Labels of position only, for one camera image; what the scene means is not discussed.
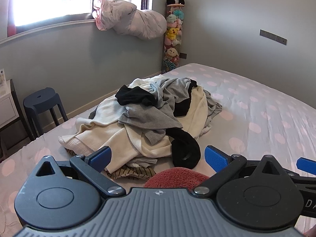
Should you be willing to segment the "cream knit sweater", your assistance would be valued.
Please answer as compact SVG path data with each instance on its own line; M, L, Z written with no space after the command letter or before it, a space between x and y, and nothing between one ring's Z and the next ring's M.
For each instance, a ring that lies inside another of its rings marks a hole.
M201 86L192 89L192 99L186 116L178 117L183 130L198 138L205 127L208 116L206 94ZM111 149L111 161L106 166L110 173L118 170L135 157L161 158L171 156L171 142L165 136L155 145L132 126L114 122L108 126L86 126L82 124L75 135L64 135L58 138L59 143L76 154L88 156L103 146Z

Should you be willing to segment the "grey ribbed garment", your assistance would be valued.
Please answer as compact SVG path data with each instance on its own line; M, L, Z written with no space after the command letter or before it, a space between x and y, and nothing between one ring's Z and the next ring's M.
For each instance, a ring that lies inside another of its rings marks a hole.
M142 130L150 144L158 143L166 135L168 128L176 127L183 130L183 125L179 122L178 117L174 116L174 109L175 103L179 103L189 97L187 90L190 80L192 79L166 78L158 81L156 106L144 106L142 104L125 105L126 111L116 122ZM204 93L207 99L208 116L200 135L209 131L211 120L222 111L222 105L213 100L210 92L204 89ZM91 119L88 119L87 123L92 126L96 125Z

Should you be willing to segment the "brown striped garment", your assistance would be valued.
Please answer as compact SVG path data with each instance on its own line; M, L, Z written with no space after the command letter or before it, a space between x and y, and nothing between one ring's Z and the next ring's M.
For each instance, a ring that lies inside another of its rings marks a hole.
M84 162L97 170L99 173L106 173L106 175L112 180L129 178L148 181L156 174L154 169L151 167L151 164L142 166L139 163L137 163L137 165L124 164L119 169L110 173L107 169L107 166L111 162L112 151L108 146L102 147L101 149L92 152L81 151L79 153L75 153L73 150L70 149L67 149L67 152L71 156L82 155Z

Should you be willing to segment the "red knit sleeve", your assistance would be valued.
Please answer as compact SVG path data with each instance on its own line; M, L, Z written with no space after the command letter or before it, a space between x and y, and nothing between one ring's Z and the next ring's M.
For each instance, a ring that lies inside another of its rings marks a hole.
M186 188L189 191L209 177L183 167L173 167L151 177L144 188Z

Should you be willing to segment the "pink dotted bed sheet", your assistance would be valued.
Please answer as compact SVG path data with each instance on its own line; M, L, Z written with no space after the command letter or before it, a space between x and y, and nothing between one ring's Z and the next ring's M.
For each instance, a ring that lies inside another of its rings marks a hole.
M222 105L210 131L198 139L201 149L212 145L253 160L271 154L294 172L297 159L315 159L315 109L307 104L246 77L196 63L166 77L196 80ZM58 138L76 131L71 118L1 163L1 236L13 236L21 229L14 199L28 175L45 155L68 160L70 155Z

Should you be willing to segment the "white fluffy garment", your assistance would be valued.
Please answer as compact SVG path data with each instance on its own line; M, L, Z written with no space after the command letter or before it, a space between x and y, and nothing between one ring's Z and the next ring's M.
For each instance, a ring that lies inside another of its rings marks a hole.
M157 98L157 82L166 79L163 75L157 75L152 78L134 79L128 86L129 88L140 87L145 91L149 91ZM89 119L95 122L96 125L109 125L119 120L121 115L126 111L124 105L117 102L115 95L103 100L93 112L90 113Z

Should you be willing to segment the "black knit garment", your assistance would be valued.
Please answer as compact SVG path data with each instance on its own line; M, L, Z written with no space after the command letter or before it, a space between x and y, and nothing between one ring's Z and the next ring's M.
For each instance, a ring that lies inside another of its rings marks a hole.
M144 106L156 106L157 100L153 94L139 86L129 88L123 85L115 95L120 105L142 104Z

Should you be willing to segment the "dark blue plastic stool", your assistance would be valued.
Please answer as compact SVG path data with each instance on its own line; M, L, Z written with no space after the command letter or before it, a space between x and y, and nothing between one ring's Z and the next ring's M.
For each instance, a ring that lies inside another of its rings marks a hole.
M54 106L58 106L64 122L68 121L60 96L53 88L47 87L28 95L23 100L23 106L35 139L44 134L39 114L50 111L55 125L58 126L59 121L54 110Z

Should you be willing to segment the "white bedside cabinet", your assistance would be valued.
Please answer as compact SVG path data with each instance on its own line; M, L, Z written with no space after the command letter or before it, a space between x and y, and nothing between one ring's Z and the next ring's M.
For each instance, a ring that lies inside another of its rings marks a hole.
M12 79L1 87L1 162L7 159L10 149L24 143L26 139L34 140Z

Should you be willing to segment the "plush toy storage column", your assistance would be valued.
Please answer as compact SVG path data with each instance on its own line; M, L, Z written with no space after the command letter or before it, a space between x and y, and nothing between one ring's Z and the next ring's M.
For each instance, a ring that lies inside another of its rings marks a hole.
M166 6L166 32L164 37L162 72L179 67L184 20L183 4Z

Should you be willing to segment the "pink white duvet bundle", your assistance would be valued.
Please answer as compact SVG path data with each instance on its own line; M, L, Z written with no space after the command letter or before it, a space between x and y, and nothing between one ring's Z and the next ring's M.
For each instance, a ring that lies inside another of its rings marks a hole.
M119 35L153 40L166 32L165 17L153 10L138 10L133 3L123 0L94 0L96 27L100 31L113 29Z

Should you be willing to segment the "dark wall socket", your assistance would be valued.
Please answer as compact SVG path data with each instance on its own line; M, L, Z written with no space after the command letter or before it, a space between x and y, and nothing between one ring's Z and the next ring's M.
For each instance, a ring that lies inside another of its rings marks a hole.
M181 59L186 59L186 58L187 58L187 54L185 54L185 53L180 53L180 54L179 54L179 58L181 58Z

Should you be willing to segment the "grey wall switch panel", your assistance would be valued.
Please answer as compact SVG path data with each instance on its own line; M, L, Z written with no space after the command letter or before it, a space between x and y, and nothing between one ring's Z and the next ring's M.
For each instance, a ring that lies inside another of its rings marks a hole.
M259 33L260 36L262 37L265 37L267 39L270 39L270 40L273 40L273 41L276 41L280 44L283 44L283 45L287 45L287 42L288 40L281 37L281 36L278 36L276 34L273 34L273 33L270 33L270 32L267 32L267 31L264 31L264 30L260 30L260 33Z

